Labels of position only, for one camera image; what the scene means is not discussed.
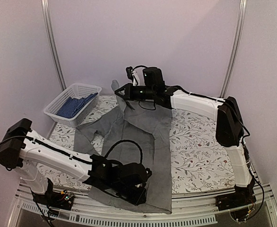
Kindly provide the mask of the grey long sleeve shirt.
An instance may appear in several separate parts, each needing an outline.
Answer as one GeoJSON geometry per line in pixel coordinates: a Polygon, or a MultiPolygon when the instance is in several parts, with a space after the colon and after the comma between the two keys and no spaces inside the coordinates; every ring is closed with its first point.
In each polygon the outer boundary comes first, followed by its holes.
{"type": "Polygon", "coordinates": [[[147,181],[147,201],[135,206],[92,187],[89,197],[107,206],[133,212],[172,213],[172,177],[169,133],[172,121],[170,109],[151,102],[139,104],[116,97],[118,105],[95,122],[85,123],[75,130],[74,150],[96,154],[92,141],[96,134],[103,137],[102,155],[116,142],[109,158],[123,164],[142,161],[150,168],[147,181]]]}

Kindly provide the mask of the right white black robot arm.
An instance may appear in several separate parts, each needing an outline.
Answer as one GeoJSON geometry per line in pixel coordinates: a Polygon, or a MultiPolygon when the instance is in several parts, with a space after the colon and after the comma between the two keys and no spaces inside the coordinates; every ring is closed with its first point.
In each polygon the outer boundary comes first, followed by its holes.
{"type": "Polygon", "coordinates": [[[235,176],[235,189],[232,202],[242,206],[250,198],[248,189],[256,183],[251,171],[251,159],[245,138],[250,132],[244,126],[242,116],[234,97],[210,97],[186,91],[180,85],[165,84],[162,71],[157,67],[142,67],[144,84],[136,73],[136,68],[127,67],[126,73],[131,80],[114,89],[115,95],[128,101],[153,101],[167,109],[179,109],[205,116],[216,123],[216,141],[224,147],[235,176]]]}

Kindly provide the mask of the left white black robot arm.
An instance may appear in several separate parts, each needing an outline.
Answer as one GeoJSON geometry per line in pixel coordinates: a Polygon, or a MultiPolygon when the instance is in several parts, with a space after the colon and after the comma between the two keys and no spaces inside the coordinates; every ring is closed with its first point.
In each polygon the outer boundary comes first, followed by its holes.
{"type": "Polygon", "coordinates": [[[41,174],[35,163],[65,172],[104,193],[111,189],[114,192],[111,196],[132,205],[146,202],[145,186],[152,171],[143,166],[142,157],[139,163],[124,165],[108,159],[113,148],[104,156],[78,153],[50,142],[33,130],[31,124],[31,120],[23,118],[7,129],[0,142],[0,164],[19,174],[29,186],[35,203],[71,210],[74,202],[73,193],[55,192],[52,181],[41,174]]]}

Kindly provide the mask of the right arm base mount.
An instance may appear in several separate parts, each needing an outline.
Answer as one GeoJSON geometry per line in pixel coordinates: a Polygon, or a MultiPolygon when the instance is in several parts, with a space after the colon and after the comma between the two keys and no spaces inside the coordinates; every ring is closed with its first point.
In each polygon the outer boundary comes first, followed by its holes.
{"type": "Polygon", "coordinates": [[[253,186],[235,186],[235,192],[215,197],[218,210],[228,210],[256,202],[253,186]]]}

